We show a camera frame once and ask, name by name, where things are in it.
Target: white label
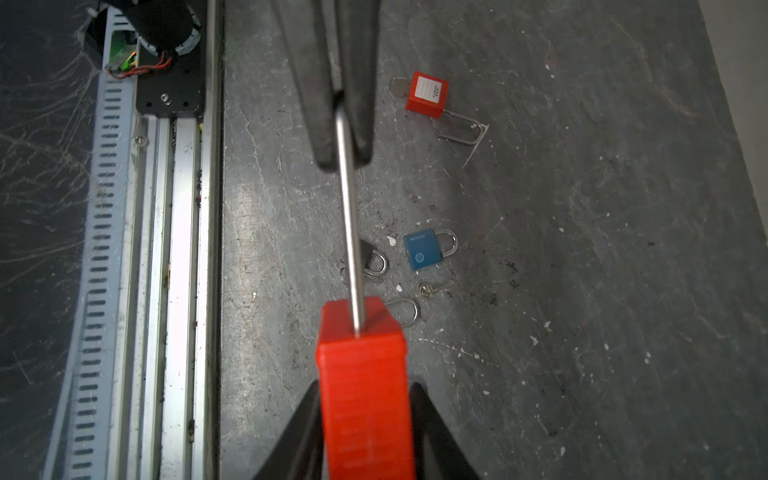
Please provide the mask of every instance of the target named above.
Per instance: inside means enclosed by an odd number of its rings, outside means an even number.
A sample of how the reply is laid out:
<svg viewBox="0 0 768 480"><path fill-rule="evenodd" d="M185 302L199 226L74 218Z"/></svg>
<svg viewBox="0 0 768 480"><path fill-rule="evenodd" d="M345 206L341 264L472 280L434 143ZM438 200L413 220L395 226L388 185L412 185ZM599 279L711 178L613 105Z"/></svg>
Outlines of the white label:
<svg viewBox="0 0 768 480"><path fill-rule="evenodd" d="M430 80L429 78L419 77L416 82L416 97L424 100L440 103L440 91L442 83Z"/></svg>

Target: red wire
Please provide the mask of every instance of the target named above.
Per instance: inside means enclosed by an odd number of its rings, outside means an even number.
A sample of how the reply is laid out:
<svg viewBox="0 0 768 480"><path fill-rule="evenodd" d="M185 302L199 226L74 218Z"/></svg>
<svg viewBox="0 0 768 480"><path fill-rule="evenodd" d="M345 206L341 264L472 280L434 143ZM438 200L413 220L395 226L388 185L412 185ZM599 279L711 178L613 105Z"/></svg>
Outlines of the red wire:
<svg viewBox="0 0 768 480"><path fill-rule="evenodd" d="M127 71L126 73L122 74L122 75L114 75L111 72L110 72L110 74L113 77L119 78L119 79L128 78L128 77L130 77L132 75L141 75L141 74L148 73L149 71L164 70L165 68L168 68L170 66L170 63L173 60L174 60L174 58L171 57L170 55L166 59L165 58L165 53L163 53L160 56L160 61L157 64L155 64L155 65L142 65L142 66L139 66L139 67L134 67L131 70Z"/></svg>

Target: wire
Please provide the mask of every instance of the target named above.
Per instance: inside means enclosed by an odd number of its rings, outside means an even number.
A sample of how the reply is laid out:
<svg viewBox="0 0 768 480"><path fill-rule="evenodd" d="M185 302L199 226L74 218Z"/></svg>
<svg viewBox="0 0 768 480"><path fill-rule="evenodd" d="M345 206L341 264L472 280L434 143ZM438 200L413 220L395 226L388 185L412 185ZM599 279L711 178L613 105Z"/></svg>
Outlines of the wire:
<svg viewBox="0 0 768 480"><path fill-rule="evenodd" d="M113 77L122 80L123 78L128 78L133 75L143 75L151 71L165 70L166 68L170 67L170 64L173 63L173 61L174 61L173 55L165 55L165 52L163 52L163 54L160 56L160 61L155 65L139 65L137 67L132 68L131 70L128 70L122 73L115 73L109 69L107 70L107 72Z"/></svg>

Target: black padlock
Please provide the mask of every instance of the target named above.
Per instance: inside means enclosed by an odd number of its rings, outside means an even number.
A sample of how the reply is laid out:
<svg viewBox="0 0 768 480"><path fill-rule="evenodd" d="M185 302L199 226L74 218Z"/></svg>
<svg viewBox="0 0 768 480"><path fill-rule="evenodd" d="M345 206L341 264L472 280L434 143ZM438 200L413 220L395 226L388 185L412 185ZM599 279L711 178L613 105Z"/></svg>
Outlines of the black padlock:
<svg viewBox="0 0 768 480"><path fill-rule="evenodd" d="M368 263L370 263L371 257L374 256L380 258L382 261L382 267L379 271L374 271L368 268ZM384 257L384 254L379 252L372 244L366 242L362 238L360 239L360 258L362 258L362 271L368 273L370 276L381 276L389 267L389 262L386 257Z"/></svg>

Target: red 3d-printed block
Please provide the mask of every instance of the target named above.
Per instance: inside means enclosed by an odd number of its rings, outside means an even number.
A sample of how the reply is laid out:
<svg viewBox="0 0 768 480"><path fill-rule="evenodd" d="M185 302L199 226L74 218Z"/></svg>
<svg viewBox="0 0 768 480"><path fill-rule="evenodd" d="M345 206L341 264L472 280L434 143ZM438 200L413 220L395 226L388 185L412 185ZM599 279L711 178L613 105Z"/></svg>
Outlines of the red 3d-printed block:
<svg viewBox="0 0 768 480"><path fill-rule="evenodd" d="M348 300L328 302L315 360L332 480L413 480L406 338L378 297L355 337Z"/></svg>

